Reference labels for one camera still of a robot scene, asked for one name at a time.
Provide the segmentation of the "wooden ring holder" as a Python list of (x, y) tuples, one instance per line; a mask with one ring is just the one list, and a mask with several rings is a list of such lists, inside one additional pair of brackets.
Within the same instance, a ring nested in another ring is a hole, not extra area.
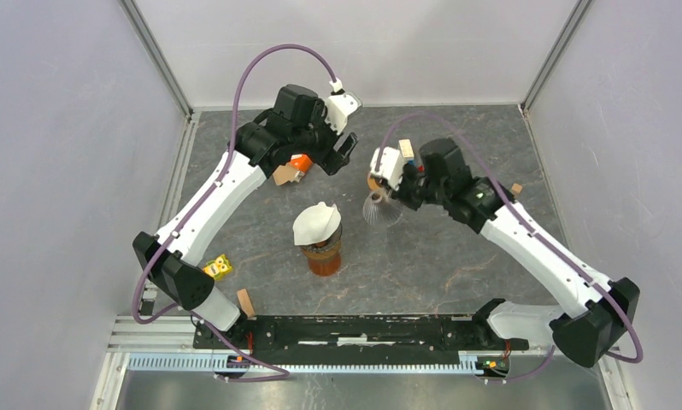
[(367, 175), (367, 185), (372, 192), (380, 191), (384, 189), (383, 179), (372, 175), (369, 173)]

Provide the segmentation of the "wooden rectangular block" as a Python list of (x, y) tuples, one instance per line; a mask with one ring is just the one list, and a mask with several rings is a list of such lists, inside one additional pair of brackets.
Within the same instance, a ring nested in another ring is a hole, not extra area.
[(256, 316), (256, 310), (250, 298), (250, 293), (247, 289), (240, 289), (237, 291), (237, 298), (242, 312), (248, 319), (253, 319)]

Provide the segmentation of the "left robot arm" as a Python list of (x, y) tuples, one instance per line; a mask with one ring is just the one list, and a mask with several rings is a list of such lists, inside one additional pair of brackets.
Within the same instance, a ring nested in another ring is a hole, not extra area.
[(199, 267), (205, 250), (241, 203), (293, 155), (307, 155), (332, 176), (350, 162), (358, 138), (344, 133), (362, 102), (340, 90), (322, 99), (300, 85), (280, 88), (275, 103), (235, 131), (219, 165), (192, 199), (155, 234), (132, 247), (144, 274), (175, 306), (215, 327), (227, 348), (240, 346), (247, 325), (240, 309)]

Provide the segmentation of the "white paper coffee filter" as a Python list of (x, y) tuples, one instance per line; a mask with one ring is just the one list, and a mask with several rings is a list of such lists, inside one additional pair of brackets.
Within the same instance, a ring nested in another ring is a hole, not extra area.
[(341, 225), (341, 214), (335, 204), (325, 202), (305, 208), (292, 225), (293, 241), (296, 246), (309, 246), (324, 242)]

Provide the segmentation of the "clear glass dripper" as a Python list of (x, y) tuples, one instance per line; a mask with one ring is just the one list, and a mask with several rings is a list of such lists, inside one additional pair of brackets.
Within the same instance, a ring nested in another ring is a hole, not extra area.
[(362, 206), (362, 217), (371, 226), (393, 226), (402, 215), (401, 205), (389, 198), (385, 190), (372, 191)]

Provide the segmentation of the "dark glass dripper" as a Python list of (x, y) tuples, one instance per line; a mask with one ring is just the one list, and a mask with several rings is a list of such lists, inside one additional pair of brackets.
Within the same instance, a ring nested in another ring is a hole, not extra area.
[(333, 232), (333, 234), (319, 242), (319, 243), (312, 243), (309, 245), (300, 245), (300, 249), (304, 252), (309, 252), (311, 254), (320, 254), (324, 252), (329, 252), (333, 249), (336, 249), (340, 246), (341, 243), (341, 238), (343, 235), (343, 226), (339, 225), (338, 228)]

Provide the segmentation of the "brown paper coffee filters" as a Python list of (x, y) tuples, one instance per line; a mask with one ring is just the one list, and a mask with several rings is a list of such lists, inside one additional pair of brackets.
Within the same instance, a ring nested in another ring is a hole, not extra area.
[(292, 164), (281, 165), (273, 172), (273, 181), (277, 186), (297, 183), (305, 176), (305, 172)]

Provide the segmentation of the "coffee filter box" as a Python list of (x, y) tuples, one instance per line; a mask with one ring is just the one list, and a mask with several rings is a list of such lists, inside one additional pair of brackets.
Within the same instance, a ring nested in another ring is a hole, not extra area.
[(288, 164), (300, 173), (306, 173), (314, 165), (310, 157), (304, 154), (293, 155)]

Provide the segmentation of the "yellow toy figure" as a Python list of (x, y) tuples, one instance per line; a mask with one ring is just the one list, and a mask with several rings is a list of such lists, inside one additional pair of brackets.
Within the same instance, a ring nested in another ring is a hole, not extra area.
[(226, 255), (219, 255), (215, 259), (206, 263), (203, 271), (214, 281), (222, 280), (228, 273), (233, 271), (233, 266)]

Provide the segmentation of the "amber glass carafe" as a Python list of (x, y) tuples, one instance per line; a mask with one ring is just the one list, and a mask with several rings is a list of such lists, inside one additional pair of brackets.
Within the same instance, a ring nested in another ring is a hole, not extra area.
[(341, 255), (337, 250), (310, 252), (303, 249), (302, 253), (307, 259), (309, 270), (317, 276), (331, 276), (340, 268)]

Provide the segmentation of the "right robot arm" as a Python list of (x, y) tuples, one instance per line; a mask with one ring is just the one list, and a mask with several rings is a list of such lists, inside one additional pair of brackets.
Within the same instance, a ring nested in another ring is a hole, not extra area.
[(512, 256), (556, 300), (554, 306), (489, 302), (472, 326), (480, 347), (493, 349), (504, 339), (550, 344), (582, 367), (594, 366), (603, 356), (624, 360), (612, 350), (624, 334), (641, 348), (632, 329), (640, 297), (633, 281), (613, 280), (575, 256), (509, 190), (488, 176), (474, 176), (454, 140), (425, 143), (420, 159), (422, 166), (415, 167), (400, 149), (376, 149), (369, 177), (407, 208), (442, 207)]

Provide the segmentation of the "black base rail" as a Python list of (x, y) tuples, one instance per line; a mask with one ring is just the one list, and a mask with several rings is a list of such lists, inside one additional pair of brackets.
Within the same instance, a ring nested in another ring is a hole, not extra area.
[(224, 337), (275, 366), (452, 365), (461, 352), (529, 349), (501, 338), (470, 314), (257, 315), (241, 318)]

